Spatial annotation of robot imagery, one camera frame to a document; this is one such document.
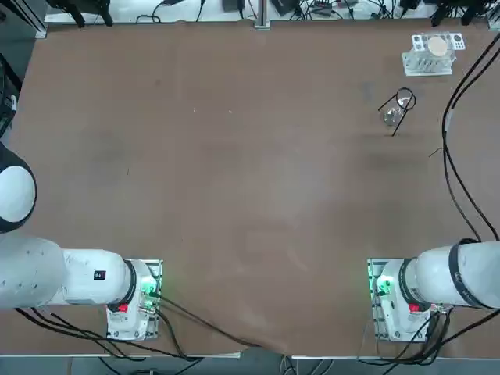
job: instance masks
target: metal bracket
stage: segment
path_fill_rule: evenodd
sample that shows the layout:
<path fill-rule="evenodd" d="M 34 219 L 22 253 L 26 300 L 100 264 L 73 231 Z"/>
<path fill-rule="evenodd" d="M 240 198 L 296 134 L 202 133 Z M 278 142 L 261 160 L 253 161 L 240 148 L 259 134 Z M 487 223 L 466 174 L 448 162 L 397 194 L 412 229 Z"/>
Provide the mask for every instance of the metal bracket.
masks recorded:
<path fill-rule="evenodd" d="M 266 21 L 263 25 L 259 24 L 259 21 L 254 22 L 254 27 L 257 30 L 271 30 L 271 22 Z"/>
<path fill-rule="evenodd" d="M 150 288 L 158 294 L 162 292 L 163 261 L 161 259 L 127 259 L 134 264 L 137 272 L 137 286 L 134 297 L 125 311 L 106 309 L 108 330 L 106 335 L 122 340 L 150 340 L 158 337 L 159 301 L 155 298 L 144 300 L 142 288 Z"/>
<path fill-rule="evenodd" d="M 370 299 L 372 301 L 373 329 L 375 337 L 379 340 L 389 340 L 385 327 L 384 312 L 375 291 L 377 290 L 377 278 L 382 274 L 385 265 L 390 259 L 368 259 L 368 287 L 370 288 Z"/>
<path fill-rule="evenodd" d="M 139 259 L 146 263 L 146 266 L 151 270 L 151 275 L 156 280 L 156 293 L 162 294 L 163 282 L 163 261 L 161 259 Z M 158 315 L 149 318 L 148 327 L 146 328 L 146 340 L 158 337 L 159 317 Z"/>
<path fill-rule="evenodd" d="M 35 39 L 46 39 L 47 38 L 47 30 L 37 31 L 34 35 Z"/>

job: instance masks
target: mounting plate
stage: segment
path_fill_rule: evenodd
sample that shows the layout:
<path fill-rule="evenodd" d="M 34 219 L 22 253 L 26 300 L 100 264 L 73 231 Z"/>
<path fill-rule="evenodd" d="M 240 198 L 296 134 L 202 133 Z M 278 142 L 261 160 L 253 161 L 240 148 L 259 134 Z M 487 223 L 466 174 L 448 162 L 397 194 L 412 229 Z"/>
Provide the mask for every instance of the mounting plate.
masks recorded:
<path fill-rule="evenodd" d="M 440 37 L 446 41 L 453 51 L 462 51 L 466 49 L 466 43 L 462 33 L 426 33 L 412 35 L 413 48 L 418 51 L 427 50 L 427 41 L 433 37 Z"/>
<path fill-rule="evenodd" d="M 149 340 L 158 337 L 159 302 L 147 291 L 161 294 L 163 261 L 160 259 L 127 259 L 137 275 L 134 297 L 124 310 L 106 307 L 108 330 L 106 335 L 118 340 Z"/>

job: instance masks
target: tabletop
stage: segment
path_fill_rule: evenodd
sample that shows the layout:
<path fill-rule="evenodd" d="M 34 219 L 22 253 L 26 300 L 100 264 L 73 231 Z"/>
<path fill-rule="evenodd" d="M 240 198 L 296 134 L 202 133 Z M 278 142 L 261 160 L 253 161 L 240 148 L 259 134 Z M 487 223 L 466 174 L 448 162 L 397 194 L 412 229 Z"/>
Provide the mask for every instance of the tabletop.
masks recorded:
<path fill-rule="evenodd" d="M 429 30 L 428 20 L 277 23 L 268 32 L 217 23 L 51 28 L 35 45 L 10 143 L 38 183 L 22 232 L 163 259 L 164 293 L 266 348 L 376 355 L 370 329 L 360 352 L 366 260 L 471 235 L 442 157 L 429 155 L 453 88 L 493 33 L 444 23 L 439 30 L 466 40 L 453 75 L 405 77 L 401 53 Z M 493 223 L 498 73 L 493 66 L 464 96 L 448 138 Z M 416 107 L 387 137 L 377 108 L 400 87 L 412 88 Z M 105 332 L 101 307 L 51 309 Z M 241 349 L 168 313 L 187 352 Z M 1 314 L 2 354 L 102 353 Z M 450 332 L 483 315 L 457 309 Z M 442 355 L 500 358 L 499 334 L 491 321 Z M 173 351 L 166 331 L 147 344 Z"/>

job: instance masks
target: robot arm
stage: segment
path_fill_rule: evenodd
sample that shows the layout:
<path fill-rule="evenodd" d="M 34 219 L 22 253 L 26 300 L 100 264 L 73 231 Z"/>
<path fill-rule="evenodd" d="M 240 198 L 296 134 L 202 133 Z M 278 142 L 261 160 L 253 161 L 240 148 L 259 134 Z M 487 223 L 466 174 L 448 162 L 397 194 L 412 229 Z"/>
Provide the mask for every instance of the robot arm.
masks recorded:
<path fill-rule="evenodd" d="M 462 240 L 413 259 L 389 260 L 375 285 L 385 337 L 412 340 L 432 304 L 500 308 L 499 267 L 500 241 Z"/>
<path fill-rule="evenodd" d="M 123 260 L 101 249 L 61 249 L 13 233 L 34 211 L 30 167 L 0 142 L 0 309 L 43 305 L 106 305 L 108 334 L 123 340 L 155 337 L 161 261 Z"/>

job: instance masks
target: white cylinder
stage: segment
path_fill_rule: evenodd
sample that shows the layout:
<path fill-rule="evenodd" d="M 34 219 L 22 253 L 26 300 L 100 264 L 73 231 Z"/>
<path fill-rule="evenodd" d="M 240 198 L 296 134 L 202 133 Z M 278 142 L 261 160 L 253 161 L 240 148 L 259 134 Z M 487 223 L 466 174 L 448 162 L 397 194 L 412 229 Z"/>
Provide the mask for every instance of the white cylinder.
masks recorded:
<path fill-rule="evenodd" d="M 451 248 L 428 250 L 408 265 L 406 284 L 421 302 L 469 305 L 457 292 L 450 274 Z M 460 245 L 458 264 L 467 290 L 481 303 L 500 308 L 500 241 Z"/>
<path fill-rule="evenodd" d="M 54 242 L 0 235 L 0 309 L 45 305 L 65 278 L 63 251 Z"/>
<path fill-rule="evenodd" d="M 106 305 L 130 290 L 130 270 L 122 257 L 101 249 L 64 249 L 67 277 L 49 305 Z"/>

